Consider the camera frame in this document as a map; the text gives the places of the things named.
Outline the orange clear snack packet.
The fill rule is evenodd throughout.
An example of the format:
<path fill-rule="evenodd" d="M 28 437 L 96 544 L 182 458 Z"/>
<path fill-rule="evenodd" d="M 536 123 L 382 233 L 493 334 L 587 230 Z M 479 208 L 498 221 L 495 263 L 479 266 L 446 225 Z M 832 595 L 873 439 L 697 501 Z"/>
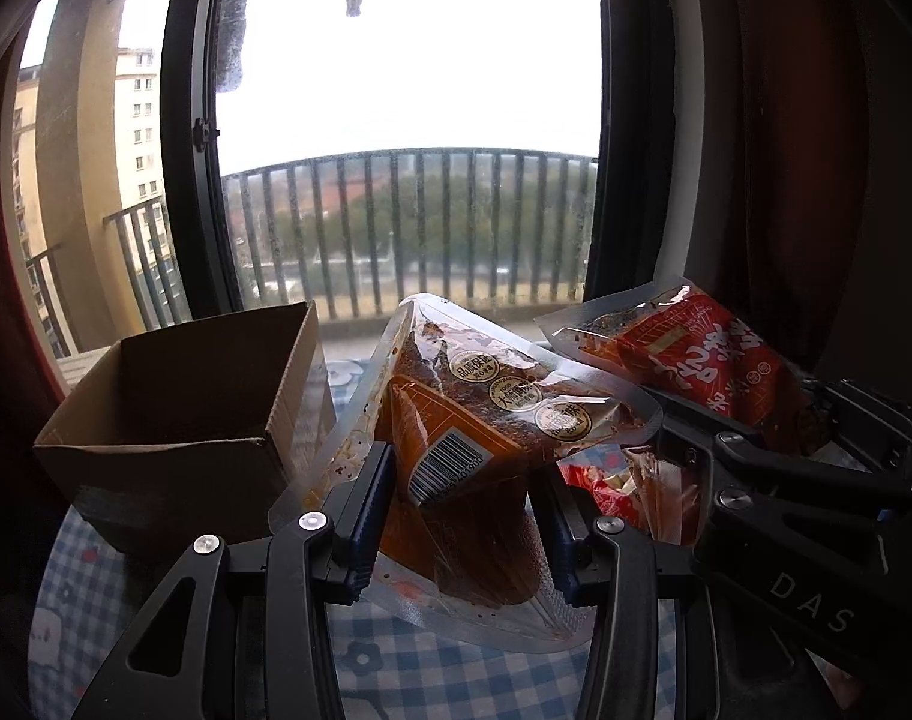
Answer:
<path fill-rule="evenodd" d="M 404 299 L 342 418 L 269 511 L 280 528 L 396 452 L 373 605 L 451 639 L 510 652 L 574 649 L 591 614 L 555 590 L 527 502 L 532 472 L 595 447 L 640 445 L 661 408 L 628 380 L 566 359 L 435 294 Z"/>

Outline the red spicy strips packet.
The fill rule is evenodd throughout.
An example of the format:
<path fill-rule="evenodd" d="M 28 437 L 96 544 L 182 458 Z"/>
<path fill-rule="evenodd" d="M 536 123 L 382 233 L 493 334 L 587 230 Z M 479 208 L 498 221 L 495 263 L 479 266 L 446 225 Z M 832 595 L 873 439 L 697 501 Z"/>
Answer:
<path fill-rule="evenodd" d="M 538 318 L 555 353 L 746 427 L 770 450 L 815 450 L 801 372 L 707 291 L 666 277 Z"/>

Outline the blue checkered tablecloth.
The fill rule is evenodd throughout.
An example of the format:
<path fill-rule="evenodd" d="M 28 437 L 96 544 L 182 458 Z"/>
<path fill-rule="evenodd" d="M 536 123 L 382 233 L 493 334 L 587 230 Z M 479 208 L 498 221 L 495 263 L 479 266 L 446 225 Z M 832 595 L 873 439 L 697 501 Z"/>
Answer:
<path fill-rule="evenodd" d="M 69 718 L 136 612 L 124 556 L 74 509 L 44 569 L 28 636 L 29 708 Z M 572 718 L 588 667 L 568 652 L 486 649 L 391 616 L 332 606 L 329 632 L 349 718 Z"/>

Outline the dark red curtain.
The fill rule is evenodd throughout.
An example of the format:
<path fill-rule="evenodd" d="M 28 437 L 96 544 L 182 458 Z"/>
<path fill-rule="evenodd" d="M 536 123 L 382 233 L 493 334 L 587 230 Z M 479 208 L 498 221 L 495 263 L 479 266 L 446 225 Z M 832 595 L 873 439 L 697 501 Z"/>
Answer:
<path fill-rule="evenodd" d="M 912 0 L 702 0 L 733 131 L 715 291 L 912 405 Z"/>

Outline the brown cardboard box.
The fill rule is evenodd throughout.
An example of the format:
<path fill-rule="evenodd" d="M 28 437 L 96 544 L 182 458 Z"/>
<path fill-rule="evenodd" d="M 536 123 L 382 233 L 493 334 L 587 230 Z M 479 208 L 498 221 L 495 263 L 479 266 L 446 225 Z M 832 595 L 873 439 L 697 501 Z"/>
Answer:
<path fill-rule="evenodd" d="M 250 541 L 334 426 L 307 302 L 173 325 L 113 344 L 54 411 L 35 454 L 115 550 Z"/>

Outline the metal balcony railing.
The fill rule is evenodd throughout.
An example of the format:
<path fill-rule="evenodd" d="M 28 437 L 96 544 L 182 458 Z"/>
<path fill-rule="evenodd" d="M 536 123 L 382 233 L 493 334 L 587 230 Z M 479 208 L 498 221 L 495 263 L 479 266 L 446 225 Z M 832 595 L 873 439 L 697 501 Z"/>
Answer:
<path fill-rule="evenodd" d="M 599 164 L 534 149 L 397 148 L 221 176 L 218 252 L 244 307 L 311 301 L 367 330 L 412 293 L 516 322 L 583 296 Z"/>

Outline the black window frame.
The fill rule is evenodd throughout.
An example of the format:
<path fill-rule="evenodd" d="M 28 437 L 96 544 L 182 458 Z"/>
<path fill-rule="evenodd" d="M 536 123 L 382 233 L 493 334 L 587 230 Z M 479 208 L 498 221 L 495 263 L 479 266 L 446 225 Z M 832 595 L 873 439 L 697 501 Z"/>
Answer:
<path fill-rule="evenodd" d="M 241 309 L 218 205 L 215 112 L 221 0 L 170 0 L 161 51 L 161 162 L 196 319 Z M 671 0 L 601 0 L 601 180 L 586 289 L 600 298 L 651 278 L 668 215 L 677 121 Z"/>

